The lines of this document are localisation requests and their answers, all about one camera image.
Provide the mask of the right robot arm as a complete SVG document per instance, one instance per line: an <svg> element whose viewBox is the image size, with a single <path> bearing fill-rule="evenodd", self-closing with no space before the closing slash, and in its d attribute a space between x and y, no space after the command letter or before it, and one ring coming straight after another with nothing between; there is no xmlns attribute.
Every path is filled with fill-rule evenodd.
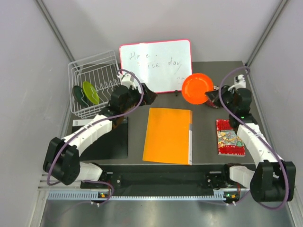
<svg viewBox="0 0 303 227"><path fill-rule="evenodd" d="M256 169L242 164L225 164L221 182L226 187L236 183L250 190L258 203L280 201L286 203L294 197L296 167L284 161L269 145L250 112L252 92L247 88L229 88L206 92L211 103L229 113L228 124L252 156Z"/></svg>

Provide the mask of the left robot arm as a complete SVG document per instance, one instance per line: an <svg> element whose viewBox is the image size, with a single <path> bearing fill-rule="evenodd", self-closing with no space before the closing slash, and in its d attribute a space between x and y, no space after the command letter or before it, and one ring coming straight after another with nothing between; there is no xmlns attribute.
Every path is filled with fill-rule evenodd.
<svg viewBox="0 0 303 227"><path fill-rule="evenodd" d="M70 185L73 182L91 181L96 187L107 183L107 175L102 168L93 163L82 163L81 154L99 138L115 129L124 116L137 107L151 105L157 94L142 83L140 88L119 85L114 88L108 104L88 124L62 139L53 138L48 146L43 170L48 173L47 184L52 185L50 177L59 183Z"/></svg>

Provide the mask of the orange plate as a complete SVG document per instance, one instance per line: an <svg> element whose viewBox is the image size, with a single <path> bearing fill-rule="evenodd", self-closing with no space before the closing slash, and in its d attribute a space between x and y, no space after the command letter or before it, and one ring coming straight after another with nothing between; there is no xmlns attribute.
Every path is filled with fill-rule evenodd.
<svg viewBox="0 0 303 227"><path fill-rule="evenodd" d="M214 90L212 79L203 73L194 73L188 76L183 84L181 94L190 104L201 105L207 102L206 92Z"/></svg>

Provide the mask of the lime green plate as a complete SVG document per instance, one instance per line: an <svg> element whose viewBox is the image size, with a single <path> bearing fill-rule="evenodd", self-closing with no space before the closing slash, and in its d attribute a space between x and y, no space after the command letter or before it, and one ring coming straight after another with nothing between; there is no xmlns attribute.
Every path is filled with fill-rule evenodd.
<svg viewBox="0 0 303 227"><path fill-rule="evenodd" d="M98 105L100 103L98 93L91 83L89 83L88 81L84 81L82 83L82 88L85 93L85 96L92 104Z"/></svg>

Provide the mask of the dark green plate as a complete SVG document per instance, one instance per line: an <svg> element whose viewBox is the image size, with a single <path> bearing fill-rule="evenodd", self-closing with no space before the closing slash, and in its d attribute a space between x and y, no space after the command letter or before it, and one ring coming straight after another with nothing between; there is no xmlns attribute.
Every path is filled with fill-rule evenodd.
<svg viewBox="0 0 303 227"><path fill-rule="evenodd" d="M77 103L80 106L82 106L84 108L89 107L88 98L86 97L82 87L75 85L72 88L72 94L73 94L74 99L77 101Z"/></svg>

